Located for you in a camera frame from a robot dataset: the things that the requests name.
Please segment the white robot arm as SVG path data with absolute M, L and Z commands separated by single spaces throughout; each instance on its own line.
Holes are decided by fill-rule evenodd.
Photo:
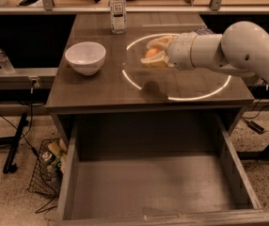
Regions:
M 238 22 L 222 34 L 198 32 L 150 40 L 141 59 L 147 68 L 197 68 L 235 76 L 258 75 L 269 85 L 269 34 L 259 25 Z

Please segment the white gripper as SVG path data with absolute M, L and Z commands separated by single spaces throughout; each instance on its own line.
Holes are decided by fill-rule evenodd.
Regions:
M 178 70 L 194 70 L 191 61 L 191 50 L 197 33 L 182 33 L 178 36 L 163 36 L 150 40 L 147 48 L 159 48 L 161 51 L 154 56 L 141 58 L 142 65 L 146 68 L 176 68 Z

